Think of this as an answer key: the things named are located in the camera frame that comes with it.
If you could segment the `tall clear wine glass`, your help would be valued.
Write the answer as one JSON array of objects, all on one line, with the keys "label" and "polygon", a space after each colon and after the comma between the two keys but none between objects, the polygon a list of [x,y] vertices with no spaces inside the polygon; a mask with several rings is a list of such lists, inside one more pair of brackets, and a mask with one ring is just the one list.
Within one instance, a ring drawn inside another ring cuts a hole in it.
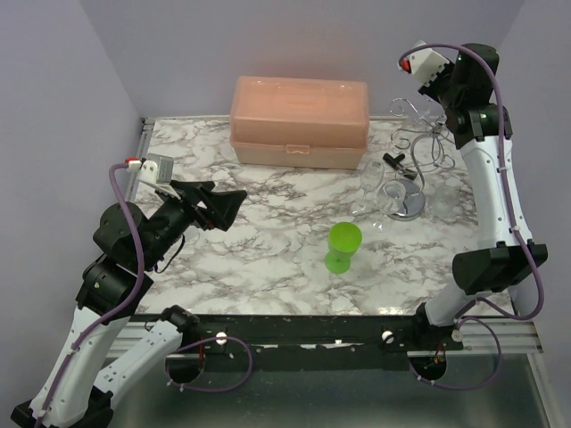
[{"label": "tall clear wine glass", "polygon": [[363,195],[351,206],[351,214],[353,216],[368,212],[370,206],[369,196],[381,185],[384,173],[385,165],[382,161],[370,160],[365,165],[360,174],[360,188],[363,191]]}]

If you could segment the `clear stemmed wine glass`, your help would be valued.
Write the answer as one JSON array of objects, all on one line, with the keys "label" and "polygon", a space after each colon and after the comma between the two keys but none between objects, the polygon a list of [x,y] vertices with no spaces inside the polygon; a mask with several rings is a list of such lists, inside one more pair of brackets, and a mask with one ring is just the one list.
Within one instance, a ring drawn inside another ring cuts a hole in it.
[{"label": "clear stemmed wine glass", "polygon": [[444,125],[446,115],[443,111],[443,107],[428,95],[416,93],[410,98],[410,102],[412,104],[410,107],[410,115],[415,124],[432,126]]}]

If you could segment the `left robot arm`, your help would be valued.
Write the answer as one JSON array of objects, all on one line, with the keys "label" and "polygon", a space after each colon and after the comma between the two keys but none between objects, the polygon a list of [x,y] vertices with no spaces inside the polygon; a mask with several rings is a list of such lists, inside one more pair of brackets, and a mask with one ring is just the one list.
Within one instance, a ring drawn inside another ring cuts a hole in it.
[{"label": "left robot arm", "polygon": [[101,216],[94,241],[103,254],[83,273],[70,333],[34,399],[16,406],[20,427],[106,427],[125,395],[173,351],[190,351],[205,336],[198,317],[175,305],[111,364],[109,349],[153,285],[149,277],[167,250],[193,226],[227,231],[247,197],[217,192],[212,182],[171,181],[174,195],[147,218],[131,202]]}]

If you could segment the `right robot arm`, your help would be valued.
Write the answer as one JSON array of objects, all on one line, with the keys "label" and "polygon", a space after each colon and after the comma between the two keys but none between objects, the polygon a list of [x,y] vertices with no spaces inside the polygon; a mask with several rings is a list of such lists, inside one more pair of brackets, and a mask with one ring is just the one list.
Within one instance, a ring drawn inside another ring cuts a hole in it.
[{"label": "right robot arm", "polygon": [[535,243],[518,199],[512,169],[513,135],[505,107],[492,103],[499,65],[495,48],[463,45],[455,61],[421,46],[409,58],[419,92],[439,103],[446,127],[468,168],[476,204],[478,248],[452,261],[452,284],[421,308],[426,318],[410,328],[412,342],[431,349],[477,301],[520,284],[548,258]]}]

